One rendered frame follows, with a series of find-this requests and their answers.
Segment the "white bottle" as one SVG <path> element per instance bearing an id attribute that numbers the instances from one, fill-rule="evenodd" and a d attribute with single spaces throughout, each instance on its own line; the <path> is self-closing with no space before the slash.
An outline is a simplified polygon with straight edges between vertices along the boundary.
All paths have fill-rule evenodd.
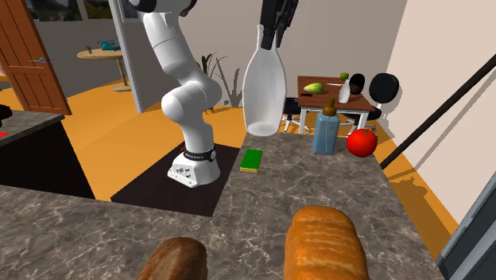
<path id="1" fill-rule="evenodd" d="M 255 136 L 270 136 L 279 131 L 287 83 L 284 66 L 276 48 L 262 48 L 263 26 L 258 26 L 257 48 L 243 79 L 242 105 L 246 131 Z"/>

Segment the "grey blue appliance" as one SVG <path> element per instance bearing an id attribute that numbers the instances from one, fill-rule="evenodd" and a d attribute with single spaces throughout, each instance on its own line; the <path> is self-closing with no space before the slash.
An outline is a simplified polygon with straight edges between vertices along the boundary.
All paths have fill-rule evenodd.
<path id="1" fill-rule="evenodd" d="M 445 280 L 496 280 L 496 179 L 491 179 L 441 251 Z"/>

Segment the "green yellow sponge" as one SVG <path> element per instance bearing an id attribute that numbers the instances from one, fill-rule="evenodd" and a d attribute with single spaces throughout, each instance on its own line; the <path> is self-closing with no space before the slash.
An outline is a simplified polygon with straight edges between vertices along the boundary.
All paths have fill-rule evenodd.
<path id="1" fill-rule="evenodd" d="M 247 149 L 243 156 L 240 170 L 243 172 L 256 173 L 259 169 L 261 159 L 261 150 Z"/>

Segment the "dark brown bread loaf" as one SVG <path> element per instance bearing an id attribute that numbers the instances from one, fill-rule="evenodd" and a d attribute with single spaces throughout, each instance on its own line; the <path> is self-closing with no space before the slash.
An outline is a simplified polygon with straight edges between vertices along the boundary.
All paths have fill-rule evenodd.
<path id="1" fill-rule="evenodd" d="M 162 242 L 135 280 L 207 280 L 207 250 L 199 241 L 176 237 Z"/>

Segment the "brown wooden door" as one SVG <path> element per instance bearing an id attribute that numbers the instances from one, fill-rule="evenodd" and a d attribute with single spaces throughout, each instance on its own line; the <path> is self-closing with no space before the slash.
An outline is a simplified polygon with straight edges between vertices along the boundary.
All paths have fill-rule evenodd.
<path id="1" fill-rule="evenodd" d="M 24 110 L 72 113 L 25 0 L 0 0 L 0 64 Z"/>

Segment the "white open door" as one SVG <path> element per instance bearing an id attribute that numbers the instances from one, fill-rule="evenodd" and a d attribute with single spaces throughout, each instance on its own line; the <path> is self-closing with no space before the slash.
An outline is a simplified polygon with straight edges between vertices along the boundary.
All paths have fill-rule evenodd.
<path id="1" fill-rule="evenodd" d="M 157 101 L 145 93 L 152 85 L 146 77 L 146 63 L 151 61 L 152 50 L 141 20 L 125 17 L 124 0 L 108 1 L 134 104 L 137 112 L 142 113 Z"/>

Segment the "black round-backed office chair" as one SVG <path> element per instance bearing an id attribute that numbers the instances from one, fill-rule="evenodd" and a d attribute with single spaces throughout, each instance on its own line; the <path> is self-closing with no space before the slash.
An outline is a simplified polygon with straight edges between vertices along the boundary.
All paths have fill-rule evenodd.
<path id="1" fill-rule="evenodd" d="M 356 73 L 350 78 L 351 95 L 361 95 L 365 86 L 365 76 L 361 73 Z M 382 115 L 381 106 L 384 103 L 389 103 L 397 96 L 399 91 L 399 80 L 396 76 L 389 73 L 378 73 L 370 82 L 369 94 L 371 99 L 377 103 L 374 111 L 367 116 L 368 120 L 377 120 Z"/>

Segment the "brown desk with white legs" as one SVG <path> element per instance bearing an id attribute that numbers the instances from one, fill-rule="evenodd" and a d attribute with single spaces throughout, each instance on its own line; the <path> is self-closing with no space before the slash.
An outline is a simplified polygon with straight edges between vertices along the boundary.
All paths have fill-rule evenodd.
<path id="1" fill-rule="evenodd" d="M 367 120 L 377 119 L 381 115 L 378 107 L 372 106 L 369 101 L 362 94 L 365 85 L 365 76 L 356 73 L 350 78 L 351 96 L 347 103 L 336 102 L 335 107 L 339 114 L 355 118 L 358 121 L 356 126 L 362 129 L 366 126 Z M 321 83 L 324 87 L 322 94 L 311 95 L 304 90 L 304 87 L 313 84 Z M 344 84 L 344 81 L 339 77 L 321 77 L 321 76 L 298 76 L 297 77 L 297 90 L 298 90 L 298 104 L 300 109 L 300 128 L 299 133 L 304 133 L 304 125 L 306 114 L 309 111 L 319 112 L 328 102 L 330 96 L 338 97 L 339 89 Z"/>

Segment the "golden bread loaf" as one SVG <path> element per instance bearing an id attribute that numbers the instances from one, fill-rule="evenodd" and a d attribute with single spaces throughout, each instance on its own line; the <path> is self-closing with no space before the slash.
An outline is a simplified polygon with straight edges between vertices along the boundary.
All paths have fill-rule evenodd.
<path id="1" fill-rule="evenodd" d="M 324 206 L 298 210 L 285 238 L 284 280 L 370 280 L 350 218 Z"/>

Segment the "red tomato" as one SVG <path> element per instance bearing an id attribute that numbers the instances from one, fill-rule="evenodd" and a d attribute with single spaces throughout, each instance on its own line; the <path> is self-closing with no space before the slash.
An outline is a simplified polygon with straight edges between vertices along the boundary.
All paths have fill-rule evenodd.
<path id="1" fill-rule="evenodd" d="M 347 150 L 359 158 L 370 156 L 377 145 L 378 137 L 372 130 L 358 129 L 347 136 Z"/>

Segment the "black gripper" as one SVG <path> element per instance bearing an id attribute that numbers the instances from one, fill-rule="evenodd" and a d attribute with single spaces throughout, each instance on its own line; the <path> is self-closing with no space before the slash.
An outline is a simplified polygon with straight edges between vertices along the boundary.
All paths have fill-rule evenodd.
<path id="1" fill-rule="evenodd" d="M 275 33 L 277 47 L 281 47 L 284 33 L 290 27 L 299 0 L 263 0 L 260 24 L 262 25 L 262 49 L 270 50 Z"/>

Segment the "black diagonal handrail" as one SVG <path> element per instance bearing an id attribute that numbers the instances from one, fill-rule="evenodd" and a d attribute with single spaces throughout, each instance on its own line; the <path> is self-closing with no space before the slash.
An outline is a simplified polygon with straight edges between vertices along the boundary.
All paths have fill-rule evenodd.
<path id="1" fill-rule="evenodd" d="M 385 169 L 400 154 L 410 147 L 428 128 L 451 109 L 462 97 L 464 97 L 482 78 L 496 67 L 496 54 L 494 54 L 471 78 L 469 78 L 451 97 L 449 97 L 438 109 L 436 109 L 422 124 L 420 124 L 393 152 L 391 152 L 381 163 L 380 167 Z"/>

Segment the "black office chair white base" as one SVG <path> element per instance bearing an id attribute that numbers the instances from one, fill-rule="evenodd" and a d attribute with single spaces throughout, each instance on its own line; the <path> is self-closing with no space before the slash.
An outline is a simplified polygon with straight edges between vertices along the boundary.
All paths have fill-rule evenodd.
<path id="1" fill-rule="evenodd" d="M 295 124 L 301 127 L 300 118 L 295 118 L 295 115 L 300 115 L 301 107 L 299 106 L 299 99 L 295 97 L 287 97 L 283 109 L 281 120 L 285 123 L 284 133 L 288 132 L 289 125 Z"/>

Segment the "blue soap dispenser bottle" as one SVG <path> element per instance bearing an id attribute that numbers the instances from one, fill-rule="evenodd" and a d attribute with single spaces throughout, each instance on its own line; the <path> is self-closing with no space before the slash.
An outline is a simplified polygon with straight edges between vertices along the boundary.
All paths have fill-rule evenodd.
<path id="1" fill-rule="evenodd" d="M 335 108 L 335 97 L 330 97 L 327 105 L 316 117 L 313 135 L 314 154 L 333 154 L 339 130 L 339 117 Z"/>

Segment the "black robot stand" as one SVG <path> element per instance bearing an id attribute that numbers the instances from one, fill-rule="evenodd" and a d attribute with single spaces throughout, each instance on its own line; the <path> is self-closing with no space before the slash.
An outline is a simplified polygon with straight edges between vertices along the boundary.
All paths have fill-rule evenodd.
<path id="1" fill-rule="evenodd" d="M 217 162 L 221 171 L 219 178 L 208 185 L 189 188 L 167 175 L 167 170 L 171 167 L 173 159 L 180 154 L 183 148 L 184 145 L 179 144 L 144 173 L 115 193 L 111 200 L 122 204 L 198 216 L 212 216 L 239 149 L 217 144 L 215 146 L 216 151 L 219 152 Z"/>

